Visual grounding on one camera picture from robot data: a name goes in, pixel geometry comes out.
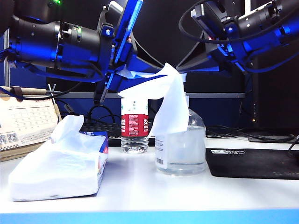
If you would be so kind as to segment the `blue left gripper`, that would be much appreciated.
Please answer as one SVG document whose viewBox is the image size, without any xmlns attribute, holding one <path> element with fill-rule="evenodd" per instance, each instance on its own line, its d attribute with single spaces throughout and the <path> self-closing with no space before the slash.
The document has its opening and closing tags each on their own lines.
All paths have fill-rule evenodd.
<svg viewBox="0 0 299 224">
<path fill-rule="evenodd" d="M 96 82 L 94 102 L 101 103 L 110 91 L 122 91 L 138 84 L 151 81 L 154 77 L 138 77 L 129 79 L 115 74 L 127 68 L 129 71 L 157 73 L 164 65 L 153 59 L 144 59 L 138 53 L 145 53 L 132 34 L 135 21 L 142 7 L 142 0 L 128 0 L 125 7 L 111 1 L 100 13 L 97 31 L 100 35 L 100 51 L 97 67 L 102 78 Z"/>
</svg>

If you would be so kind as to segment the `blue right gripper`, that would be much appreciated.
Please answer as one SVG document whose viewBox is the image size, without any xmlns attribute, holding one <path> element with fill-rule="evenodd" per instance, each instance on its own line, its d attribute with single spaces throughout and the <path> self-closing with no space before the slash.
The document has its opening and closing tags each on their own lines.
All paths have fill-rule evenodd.
<svg viewBox="0 0 299 224">
<path fill-rule="evenodd" d="M 248 73 L 245 41 L 241 38 L 236 18 L 221 19 L 227 44 L 210 44 L 197 42 L 189 53 L 176 66 L 180 72 L 219 72 L 222 76 L 231 77 L 233 67 Z"/>
</svg>

